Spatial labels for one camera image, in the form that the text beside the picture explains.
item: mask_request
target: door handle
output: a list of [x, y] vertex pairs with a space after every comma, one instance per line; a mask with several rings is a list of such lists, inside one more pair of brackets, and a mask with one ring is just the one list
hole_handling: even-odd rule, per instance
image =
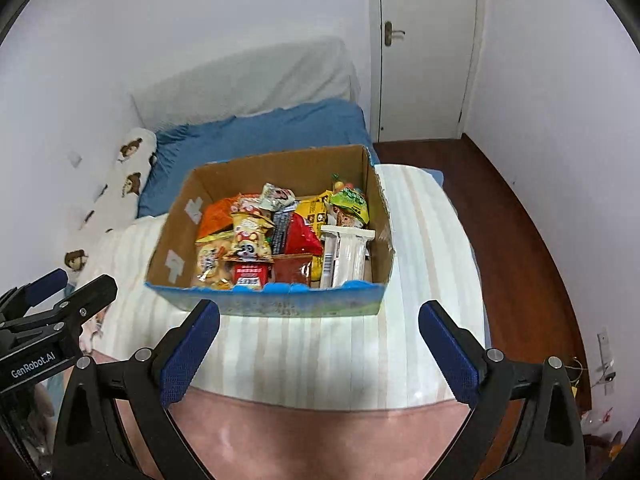
[[385, 22], [385, 46], [391, 46], [394, 34], [406, 34], [404, 30], [393, 30], [394, 26], [391, 22]]

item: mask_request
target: headboard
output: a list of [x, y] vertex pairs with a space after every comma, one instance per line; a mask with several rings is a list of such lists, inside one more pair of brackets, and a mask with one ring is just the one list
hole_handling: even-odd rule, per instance
[[331, 97], [360, 86], [340, 38], [273, 44], [205, 62], [133, 91], [145, 128], [202, 124]]

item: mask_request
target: white wall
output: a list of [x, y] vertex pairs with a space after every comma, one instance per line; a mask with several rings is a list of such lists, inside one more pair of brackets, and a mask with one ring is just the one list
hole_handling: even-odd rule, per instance
[[136, 70], [201, 42], [294, 28], [344, 39], [368, 119], [368, 0], [31, 0], [0, 46], [0, 290], [63, 265], [120, 137], [139, 125], [126, 93]]
[[640, 416], [640, 54], [605, 0], [487, 0], [465, 131], [513, 187], [574, 305], [592, 383], [606, 326], [615, 393]]

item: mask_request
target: door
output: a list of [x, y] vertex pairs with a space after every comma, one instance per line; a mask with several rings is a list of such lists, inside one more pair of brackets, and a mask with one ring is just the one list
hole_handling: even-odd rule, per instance
[[476, 0], [380, 3], [380, 141], [457, 137]]

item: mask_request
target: green snack bag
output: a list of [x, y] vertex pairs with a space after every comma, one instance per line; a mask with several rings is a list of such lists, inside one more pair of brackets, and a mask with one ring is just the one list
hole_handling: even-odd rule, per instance
[[345, 187], [340, 193], [334, 194], [329, 202], [335, 206], [350, 212], [356, 216], [363, 224], [369, 223], [369, 211], [367, 201], [353, 189]]

